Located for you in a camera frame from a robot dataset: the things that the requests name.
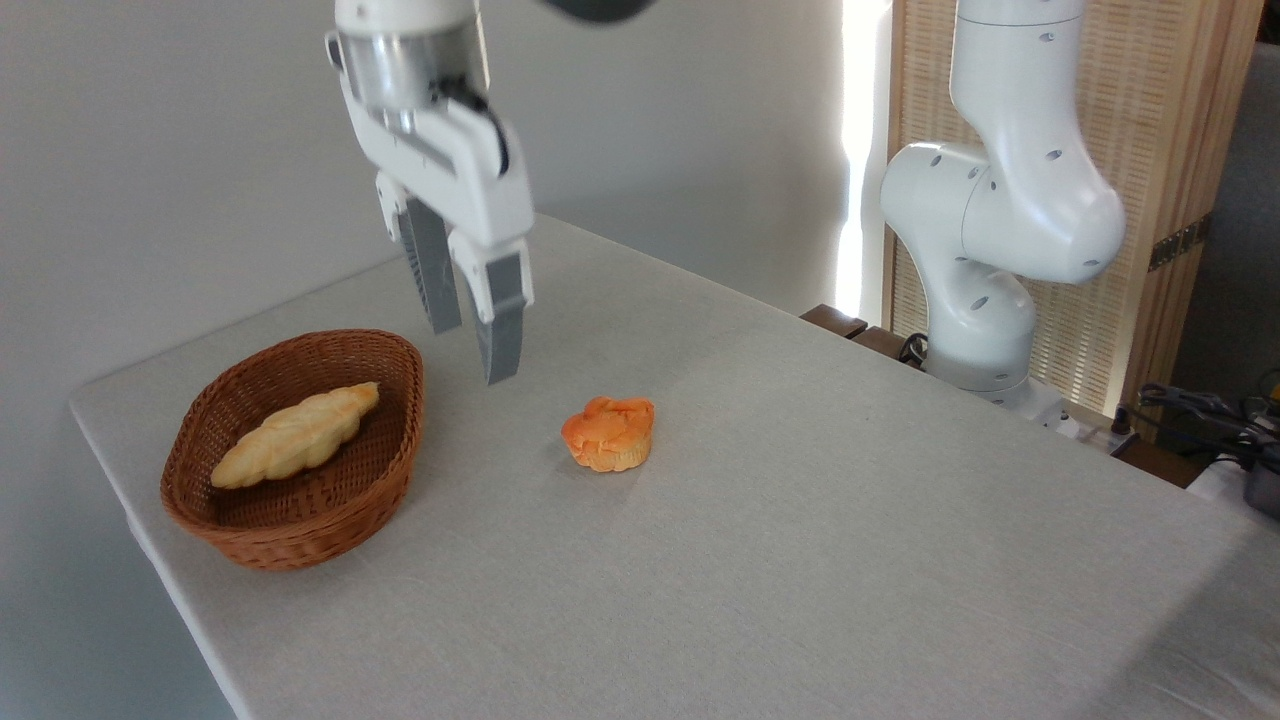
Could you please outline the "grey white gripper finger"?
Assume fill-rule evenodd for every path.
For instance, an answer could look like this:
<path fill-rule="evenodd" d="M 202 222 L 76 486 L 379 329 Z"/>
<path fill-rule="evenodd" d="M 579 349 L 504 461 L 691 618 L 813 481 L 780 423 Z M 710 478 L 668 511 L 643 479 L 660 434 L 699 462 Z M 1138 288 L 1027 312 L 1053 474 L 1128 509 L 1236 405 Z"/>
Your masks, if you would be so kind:
<path fill-rule="evenodd" d="M 465 233 L 448 238 L 451 258 L 468 287 L 485 382 L 518 372 L 524 313 L 532 304 L 532 273 L 525 237 L 486 246 Z"/>
<path fill-rule="evenodd" d="M 445 222 L 384 170 L 376 177 L 387 233 L 406 255 L 435 334 L 462 324 Z"/>

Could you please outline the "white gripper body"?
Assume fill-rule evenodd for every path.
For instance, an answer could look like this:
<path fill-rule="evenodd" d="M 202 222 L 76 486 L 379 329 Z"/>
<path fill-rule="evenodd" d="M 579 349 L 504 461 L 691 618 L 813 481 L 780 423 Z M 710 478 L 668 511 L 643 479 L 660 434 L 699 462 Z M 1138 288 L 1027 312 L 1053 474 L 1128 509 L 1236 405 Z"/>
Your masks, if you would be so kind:
<path fill-rule="evenodd" d="M 457 97 L 381 110 L 357 100 L 347 72 L 339 82 L 358 146 L 375 168 L 486 246 L 527 236 L 532 197 L 515 135 Z"/>

